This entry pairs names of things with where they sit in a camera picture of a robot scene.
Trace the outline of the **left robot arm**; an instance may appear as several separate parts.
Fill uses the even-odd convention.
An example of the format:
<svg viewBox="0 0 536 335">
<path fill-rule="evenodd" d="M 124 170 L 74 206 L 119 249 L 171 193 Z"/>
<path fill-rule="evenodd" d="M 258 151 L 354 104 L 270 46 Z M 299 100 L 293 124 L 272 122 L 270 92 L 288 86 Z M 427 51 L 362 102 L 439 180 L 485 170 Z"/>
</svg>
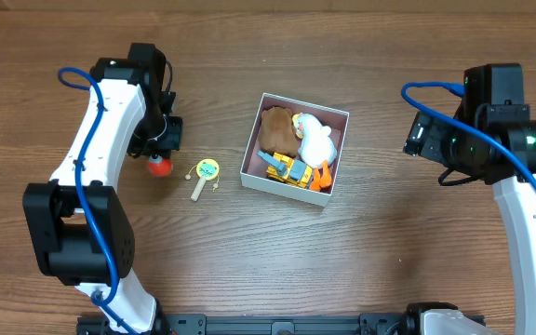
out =
<svg viewBox="0 0 536 335">
<path fill-rule="evenodd" d="M 22 207 L 37 265 L 86 294 L 103 313 L 81 318 L 79 334 L 169 334 L 168 318 L 133 269 L 135 236 L 117 195 L 127 157 L 145 157 L 154 175 L 172 170 L 183 121 L 173 115 L 170 62 L 153 44 L 101 58 L 87 72 L 87 111 L 67 155 L 45 183 L 30 183 Z"/>
</svg>

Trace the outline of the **white plush duck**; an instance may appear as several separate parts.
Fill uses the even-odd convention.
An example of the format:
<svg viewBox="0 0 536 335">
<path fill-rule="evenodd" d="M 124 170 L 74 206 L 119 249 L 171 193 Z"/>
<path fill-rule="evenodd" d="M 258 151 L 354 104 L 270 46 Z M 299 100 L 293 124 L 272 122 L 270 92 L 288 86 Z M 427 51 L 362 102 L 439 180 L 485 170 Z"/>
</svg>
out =
<svg viewBox="0 0 536 335">
<path fill-rule="evenodd" d="M 292 122 L 301 140 L 298 150 L 301 160 L 314 171 L 309 189 L 321 192 L 333 183 L 330 166 L 338 155 L 330 137 L 332 129 L 324 126 L 313 114 L 294 114 Z"/>
</svg>

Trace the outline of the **red toy ball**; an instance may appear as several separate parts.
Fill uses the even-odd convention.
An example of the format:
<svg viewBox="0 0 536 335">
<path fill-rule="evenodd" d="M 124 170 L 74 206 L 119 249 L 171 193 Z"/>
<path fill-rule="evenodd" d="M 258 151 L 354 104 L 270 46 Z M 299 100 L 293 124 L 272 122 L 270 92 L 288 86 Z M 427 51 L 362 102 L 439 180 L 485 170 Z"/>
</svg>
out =
<svg viewBox="0 0 536 335">
<path fill-rule="evenodd" d="M 173 169 L 173 164 L 169 158 L 163 158 L 160 155 L 151 155 L 148 158 L 148 172 L 158 178 L 167 177 Z"/>
</svg>

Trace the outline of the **wooden rattle drum toy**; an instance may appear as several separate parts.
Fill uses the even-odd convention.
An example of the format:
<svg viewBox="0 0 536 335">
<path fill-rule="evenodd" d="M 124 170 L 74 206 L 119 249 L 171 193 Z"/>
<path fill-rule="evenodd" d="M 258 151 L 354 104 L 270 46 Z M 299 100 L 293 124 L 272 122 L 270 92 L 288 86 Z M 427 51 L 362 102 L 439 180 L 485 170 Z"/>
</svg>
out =
<svg viewBox="0 0 536 335">
<path fill-rule="evenodd" d="M 188 171 L 184 179 L 189 181 L 193 177 L 193 175 L 196 175 L 198 177 L 198 181 L 190 199 L 196 202 L 199 196 L 202 194 L 206 183 L 208 181 L 213 181 L 219 178 L 220 165 L 216 160 L 212 158 L 204 158 Z"/>
</svg>

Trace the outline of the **brown plush toy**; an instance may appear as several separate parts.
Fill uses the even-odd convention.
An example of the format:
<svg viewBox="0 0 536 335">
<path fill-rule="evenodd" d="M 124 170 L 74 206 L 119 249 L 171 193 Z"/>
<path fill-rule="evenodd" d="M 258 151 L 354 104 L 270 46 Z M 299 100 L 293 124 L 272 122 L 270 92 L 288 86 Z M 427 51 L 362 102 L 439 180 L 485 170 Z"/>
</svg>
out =
<svg viewBox="0 0 536 335">
<path fill-rule="evenodd" d="M 298 155 L 299 143 L 292 122 L 292 110 L 273 106 L 261 112 L 260 148 L 268 154 Z"/>
</svg>

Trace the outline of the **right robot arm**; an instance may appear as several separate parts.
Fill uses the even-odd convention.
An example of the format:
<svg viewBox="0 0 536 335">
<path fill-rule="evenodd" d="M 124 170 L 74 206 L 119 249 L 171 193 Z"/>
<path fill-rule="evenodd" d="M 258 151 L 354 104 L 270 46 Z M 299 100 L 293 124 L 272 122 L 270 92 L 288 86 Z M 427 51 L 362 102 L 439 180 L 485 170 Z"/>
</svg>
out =
<svg viewBox="0 0 536 335">
<path fill-rule="evenodd" d="M 403 151 L 436 162 L 448 186 L 453 172 L 462 183 L 491 186 L 507 236 L 516 300 L 517 334 L 536 334 L 536 120 L 524 97 L 518 63 L 486 64 L 465 70 L 460 83 L 439 87 L 460 97 L 453 116 L 409 95 L 428 82 L 409 82 L 401 97 L 417 113 Z"/>
</svg>

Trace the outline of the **yellow toy truck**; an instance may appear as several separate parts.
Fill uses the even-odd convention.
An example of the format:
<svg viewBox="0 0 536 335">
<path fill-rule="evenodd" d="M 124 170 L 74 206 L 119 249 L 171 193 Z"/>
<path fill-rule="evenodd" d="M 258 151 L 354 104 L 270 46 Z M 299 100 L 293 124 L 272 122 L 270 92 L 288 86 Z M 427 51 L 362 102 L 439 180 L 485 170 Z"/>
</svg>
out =
<svg viewBox="0 0 536 335">
<path fill-rule="evenodd" d="M 268 164 L 266 177 L 269 180 L 308 188 L 313 170 L 301 160 L 279 153 L 269 155 L 263 151 L 258 151 L 258 157 Z"/>
</svg>

